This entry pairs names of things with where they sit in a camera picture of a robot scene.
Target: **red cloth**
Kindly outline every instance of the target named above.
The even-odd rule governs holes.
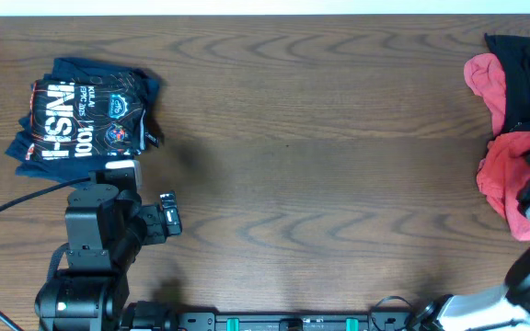
[[[492,114],[492,132],[498,136],[506,112],[506,80],[494,54],[480,54],[464,66],[466,83],[484,102]],[[518,211],[518,192],[530,178],[530,167],[523,155],[530,152],[530,132],[504,133],[488,143],[488,154],[479,163],[479,191],[486,196],[494,210],[504,217],[513,237],[530,240],[530,221]]]
[[[491,53],[474,56],[464,66],[466,84],[484,98],[492,113],[492,132],[501,134],[506,111],[506,80],[501,62]]]
[[[513,237],[530,240],[530,221],[519,211],[518,192],[530,178],[523,155],[530,152],[530,132],[504,133],[488,143],[488,154],[479,164],[478,188],[494,210],[504,217]]]

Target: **blue logo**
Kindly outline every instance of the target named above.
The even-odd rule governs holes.
[[[113,119],[119,119],[128,111],[126,99],[121,95],[109,95],[109,116]]]

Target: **wood grain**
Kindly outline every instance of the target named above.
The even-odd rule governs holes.
[[[475,184],[484,33],[530,16],[0,18],[0,204],[50,186],[3,152],[29,84],[83,56],[164,79],[141,195],[175,189],[184,235],[141,252],[132,301],[352,311],[497,285],[526,244]],[[0,308],[27,329],[70,191],[0,215]]]

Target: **pile of clothes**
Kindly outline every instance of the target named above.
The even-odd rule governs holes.
[[[491,53],[469,60],[467,85],[484,98],[495,140],[478,167],[479,191],[506,218],[517,240],[530,240],[530,222],[517,210],[517,194],[530,178],[530,38],[488,36]]]
[[[140,69],[55,59],[32,85],[23,131],[6,150],[21,162],[16,175],[65,182],[157,145],[145,122],[158,90],[158,80]]]

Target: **dark blue cloth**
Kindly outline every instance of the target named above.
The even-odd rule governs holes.
[[[88,59],[58,58],[54,60],[51,73],[45,74],[44,79],[70,82],[73,78],[105,76],[124,71],[136,73],[143,79],[145,89],[140,91],[140,95],[146,99],[147,108],[150,109],[156,101],[159,82],[150,78],[140,69],[100,63]],[[89,156],[47,161],[26,160],[26,153],[32,145],[29,115],[19,119],[18,122],[24,130],[16,134],[16,139],[6,150],[7,155],[21,162],[21,165],[16,168],[17,176],[46,178],[63,183],[68,180],[87,177],[89,171],[103,169],[109,161],[127,158],[125,156]]]

